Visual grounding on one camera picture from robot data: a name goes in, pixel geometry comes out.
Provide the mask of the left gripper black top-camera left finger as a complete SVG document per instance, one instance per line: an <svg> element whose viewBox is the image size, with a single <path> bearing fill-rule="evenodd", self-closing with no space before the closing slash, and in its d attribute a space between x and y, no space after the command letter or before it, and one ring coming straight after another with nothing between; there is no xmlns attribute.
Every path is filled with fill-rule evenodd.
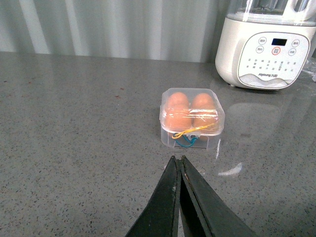
<svg viewBox="0 0 316 237"><path fill-rule="evenodd" d="M172 156L149 199L127 237L178 236L181 170Z"/></svg>

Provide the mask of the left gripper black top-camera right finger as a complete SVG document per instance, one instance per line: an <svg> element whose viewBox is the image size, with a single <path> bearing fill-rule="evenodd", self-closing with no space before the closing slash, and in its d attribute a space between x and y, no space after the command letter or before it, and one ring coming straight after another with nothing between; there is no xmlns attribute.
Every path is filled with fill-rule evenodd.
<svg viewBox="0 0 316 237"><path fill-rule="evenodd" d="M181 157L181 218L186 237L255 237L206 182L192 163Z"/></svg>

